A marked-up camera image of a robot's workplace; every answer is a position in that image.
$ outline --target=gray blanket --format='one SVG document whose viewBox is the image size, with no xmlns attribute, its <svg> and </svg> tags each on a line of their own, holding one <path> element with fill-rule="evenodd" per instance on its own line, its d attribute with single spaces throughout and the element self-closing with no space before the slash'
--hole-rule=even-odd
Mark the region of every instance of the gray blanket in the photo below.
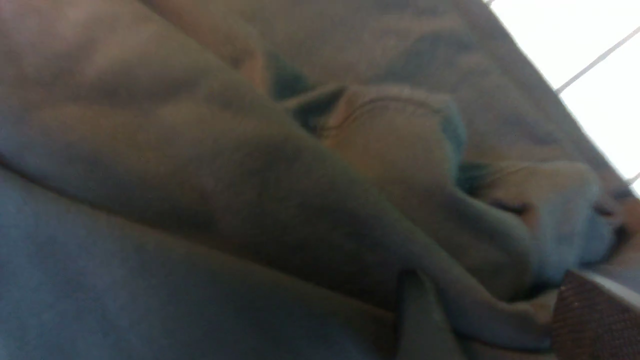
<svg viewBox="0 0 640 360">
<path fill-rule="evenodd" d="M 403 270 L 471 358 L 547 357 L 613 246 L 620 179 L 445 2 L 0 4 L 8 359 L 389 356 Z"/>
</svg>

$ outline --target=gray fabric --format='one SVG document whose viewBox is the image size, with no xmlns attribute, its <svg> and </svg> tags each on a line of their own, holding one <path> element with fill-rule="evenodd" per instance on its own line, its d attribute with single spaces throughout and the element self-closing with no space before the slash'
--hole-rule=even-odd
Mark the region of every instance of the gray fabric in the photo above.
<svg viewBox="0 0 640 360">
<path fill-rule="evenodd" d="M 611 246 L 593 171 L 556 161 L 579 146 L 445 1 L 5 0 L 0 22 L 2 164 L 67 198 L 2 173 L 10 358 L 388 358 L 407 268 L 430 305 L 405 315 L 441 316 L 433 281 L 467 356 L 548 357 L 554 292 L 528 293 Z M 462 356 L 442 335 L 419 352 Z"/>
<path fill-rule="evenodd" d="M 0 359 L 381 359 L 383 311 L 0 170 Z"/>
</svg>

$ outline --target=brown fabric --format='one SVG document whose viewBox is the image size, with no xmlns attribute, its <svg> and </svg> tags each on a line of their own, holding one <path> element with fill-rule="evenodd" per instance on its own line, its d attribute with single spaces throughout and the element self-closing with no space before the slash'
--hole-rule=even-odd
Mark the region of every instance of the brown fabric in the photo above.
<svg viewBox="0 0 640 360">
<path fill-rule="evenodd" d="M 0 4 L 6 167 L 383 309 L 421 270 L 473 358 L 548 349 L 527 292 L 611 245 L 592 170 L 535 163 L 580 156 L 444 1 Z"/>
</svg>

